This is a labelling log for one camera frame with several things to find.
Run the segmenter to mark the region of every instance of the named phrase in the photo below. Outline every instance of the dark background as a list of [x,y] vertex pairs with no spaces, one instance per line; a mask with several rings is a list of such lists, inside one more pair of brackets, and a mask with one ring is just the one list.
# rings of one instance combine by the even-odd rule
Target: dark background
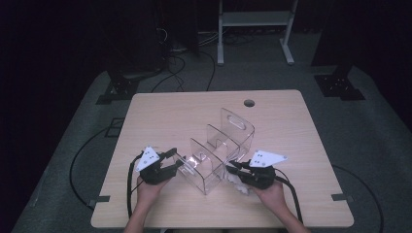
[[[227,0],[224,6],[277,10],[288,1],[274,6],[270,0]],[[313,65],[350,57],[412,128],[411,10],[410,1],[400,0],[300,0],[293,31],[324,29]],[[0,231],[6,232],[95,77],[114,63],[142,71],[162,68],[167,54],[156,46],[155,27],[169,27],[177,40],[193,46],[193,28],[217,29],[218,1],[7,0],[0,11]],[[193,24],[177,30],[185,17]],[[130,38],[139,43],[130,44]]]

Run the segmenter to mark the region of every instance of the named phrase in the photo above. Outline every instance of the clear plastic box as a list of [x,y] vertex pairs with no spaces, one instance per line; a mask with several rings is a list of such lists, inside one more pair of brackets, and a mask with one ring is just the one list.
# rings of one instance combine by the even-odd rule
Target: clear plastic box
[[173,156],[175,161],[184,162],[179,172],[205,195],[223,179],[227,161],[238,161],[249,152],[255,128],[237,114],[221,109],[221,128],[208,124],[206,133],[205,144],[190,139],[191,156]]

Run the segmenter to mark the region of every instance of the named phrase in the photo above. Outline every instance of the black tape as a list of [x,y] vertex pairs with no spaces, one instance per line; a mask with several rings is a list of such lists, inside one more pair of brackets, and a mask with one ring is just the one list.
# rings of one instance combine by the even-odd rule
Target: black tape
[[90,207],[95,207],[98,202],[109,202],[110,196],[99,196],[96,200],[90,200],[87,205]]
[[346,196],[343,193],[332,194],[331,196],[332,196],[333,201],[347,201],[347,202],[354,201],[354,198],[352,198],[352,196]]
[[106,134],[104,135],[105,138],[118,138],[121,133],[121,129],[123,128],[124,124],[124,117],[112,118],[112,122],[110,123],[109,128],[106,130]]

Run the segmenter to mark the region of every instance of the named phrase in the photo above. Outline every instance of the metal stand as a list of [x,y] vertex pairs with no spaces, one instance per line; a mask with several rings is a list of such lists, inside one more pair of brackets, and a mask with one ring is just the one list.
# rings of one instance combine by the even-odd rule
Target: metal stand
[[137,92],[139,82],[126,79],[120,72],[107,71],[110,83],[103,95],[99,96],[96,105],[111,104],[114,100],[131,100]]
[[286,25],[285,38],[280,39],[281,47],[289,65],[294,64],[294,60],[289,50],[288,42],[292,32],[294,15],[297,8],[297,1],[293,0],[290,11],[281,12],[223,12],[223,0],[219,3],[219,32],[218,32],[218,65],[224,64],[223,59],[223,28],[225,26],[276,26]]
[[331,75],[315,76],[316,83],[324,97],[340,97],[341,100],[364,100],[363,95],[348,80],[352,62],[344,61]]

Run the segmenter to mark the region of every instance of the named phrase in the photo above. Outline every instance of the cable on floor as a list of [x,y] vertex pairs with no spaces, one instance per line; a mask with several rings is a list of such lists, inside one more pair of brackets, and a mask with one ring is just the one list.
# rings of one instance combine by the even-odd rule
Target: cable on floor
[[178,82],[178,87],[176,87],[176,92],[178,92],[178,91],[182,91],[182,92],[185,92],[185,90],[183,89],[183,84],[185,83],[185,81],[180,77],[180,76],[178,76],[178,73],[175,73],[175,72],[173,72],[171,69],[170,69],[170,66],[168,67],[168,71],[171,73],[171,74],[174,74],[174,77],[175,77],[175,80]]
[[213,78],[215,77],[215,72],[216,72],[216,64],[215,64],[215,59],[213,59],[213,56],[207,52],[204,51],[200,51],[200,53],[203,53],[207,56],[209,56],[209,58],[212,60],[212,64],[213,64],[213,72],[212,72],[212,76],[210,77],[209,83],[207,84],[206,87],[206,91],[209,91],[210,88],[210,84],[212,83]]
[[[158,82],[158,83],[152,88],[151,93],[155,92],[155,89],[156,89],[158,86],[160,86],[163,82],[165,82],[166,80],[168,80],[168,79],[170,79],[170,78],[172,78],[172,77],[176,77],[177,74],[179,74],[183,69],[185,69],[185,67],[186,67],[186,62],[185,62],[185,60],[184,60],[182,57],[179,57],[179,56],[173,56],[173,57],[176,58],[176,59],[179,59],[179,60],[181,60],[181,61],[183,62],[182,67],[181,67],[176,73],[171,72],[170,69],[169,69],[169,72],[171,72],[172,74],[169,75],[169,76],[167,76],[166,78],[162,79],[160,82]],[[182,83],[182,81],[183,81],[182,78],[180,78],[180,77],[179,77],[179,79],[177,78],[177,81],[178,81],[179,85],[182,85],[182,84],[183,84],[183,83]]]
[[349,170],[347,170],[347,169],[345,169],[345,168],[343,168],[343,167],[334,165],[334,164],[332,164],[332,167],[333,167],[333,168],[336,168],[336,169],[339,169],[339,170],[341,170],[341,171],[343,171],[343,172],[348,173],[349,175],[351,175],[352,177],[354,177],[355,179],[357,179],[361,184],[363,184],[363,186],[367,189],[367,191],[368,191],[368,192],[370,193],[370,195],[373,197],[373,200],[375,201],[376,207],[378,208],[379,218],[380,218],[379,233],[383,233],[383,232],[384,232],[384,224],[385,224],[385,223],[384,223],[384,222],[385,222],[385,220],[384,220],[384,213],[383,213],[383,211],[382,211],[381,205],[379,204],[378,198],[376,197],[375,193],[373,193],[372,189],[371,189],[360,177],[358,177],[357,175],[355,175],[353,172],[351,172],[351,171],[349,171]]
[[105,128],[103,128],[102,130],[98,131],[96,134],[94,134],[93,136],[91,136],[80,148],[79,150],[76,152],[75,156],[72,159],[72,163],[70,165],[70,171],[69,171],[69,182],[70,182],[70,187],[73,190],[73,193],[76,195],[76,198],[82,202],[86,207],[88,207],[89,209],[91,209],[92,211],[94,210],[93,207],[91,207],[90,205],[87,204],[87,202],[80,196],[79,192],[76,190],[74,184],[73,184],[73,168],[75,166],[76,160],[79,157],[79,154],[82,152],[82,150],[97,136],[99,136],[101,133],[103,133],[104,131],[108,130],[109,128],[111,128],[112,126],[119,124],[119,123],[123,123],[123,121],[119,121],[116,122],[114,124],[111,124]]

